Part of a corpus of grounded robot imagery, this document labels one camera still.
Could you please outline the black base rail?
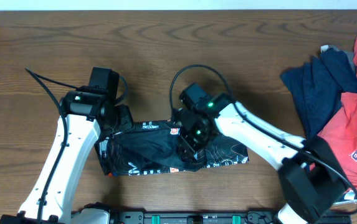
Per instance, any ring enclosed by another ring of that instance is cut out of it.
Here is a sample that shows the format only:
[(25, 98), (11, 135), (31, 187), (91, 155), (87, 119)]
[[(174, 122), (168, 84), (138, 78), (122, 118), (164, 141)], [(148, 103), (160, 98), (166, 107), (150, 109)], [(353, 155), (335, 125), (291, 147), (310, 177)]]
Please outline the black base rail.
[(91, 217), (90, 209), (71, 215), (72, 223), (116, 223), (116, 224), (274, 224), (280, 223), (271, 211), (249, 211), (245, 213), (150, 213), (140, 211), (106, 211)]

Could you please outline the navy blue garment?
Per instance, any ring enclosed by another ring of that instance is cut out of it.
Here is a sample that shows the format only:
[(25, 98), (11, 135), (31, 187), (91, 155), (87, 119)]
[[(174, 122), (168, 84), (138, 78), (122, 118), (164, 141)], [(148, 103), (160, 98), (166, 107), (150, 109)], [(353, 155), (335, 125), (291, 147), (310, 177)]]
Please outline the navy blue garment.
[(316, 136), (342, 107), (342, 93), (355, 93), (340, 91), (341, 87), (332, 77), (333, 70), (320, 55), (301, 67), (289, 68), (280, 76), (292, 94), (307, 138)]

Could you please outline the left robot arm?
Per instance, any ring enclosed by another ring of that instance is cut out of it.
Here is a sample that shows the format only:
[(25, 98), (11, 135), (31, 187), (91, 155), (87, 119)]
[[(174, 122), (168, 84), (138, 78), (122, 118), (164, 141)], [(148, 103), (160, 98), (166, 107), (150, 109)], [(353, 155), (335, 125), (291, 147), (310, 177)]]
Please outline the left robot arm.
[(133, 129), (127, 105), (111, 96), (70, 91), (60, 101), (62, 115), (40, 176), (16, 215), (0, 223), (113, 223), (117, 216), (100, 203), (73, 212), (74, 195), (91, 149), (105, 135)]

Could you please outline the black orange-patterned jersey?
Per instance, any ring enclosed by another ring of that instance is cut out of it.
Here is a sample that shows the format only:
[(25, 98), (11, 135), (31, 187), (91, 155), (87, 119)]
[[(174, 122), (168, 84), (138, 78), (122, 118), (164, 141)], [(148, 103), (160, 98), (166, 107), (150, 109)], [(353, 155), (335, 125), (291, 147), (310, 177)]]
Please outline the black orange-patterned jersey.
[(135, 128), (110, 134), (95, 143), (95, 151), (105, 175), (152, 175), (245, 164), (245, 145), (224, 135), (216, 136), (206, 147), (185, 158), (179, 151), (181, 130), (170, 121), (135, 123)]

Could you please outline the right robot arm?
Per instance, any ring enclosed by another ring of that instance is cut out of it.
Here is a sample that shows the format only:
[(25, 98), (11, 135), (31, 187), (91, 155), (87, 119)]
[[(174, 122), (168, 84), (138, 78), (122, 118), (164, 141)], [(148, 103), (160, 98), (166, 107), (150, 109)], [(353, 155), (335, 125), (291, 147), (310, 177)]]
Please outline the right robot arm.
[(184, 145), (193, 155), (217, 134), (247, 146), (278, 173), (286, 204), (275, 223), (344, 223), (346, 212), (331, 206), (349, 187), (328, 143), (286, 133), (246, 110), (231, 95), (182, 93), (184, 108), (172, 108), (172, 119), (185, 130)]

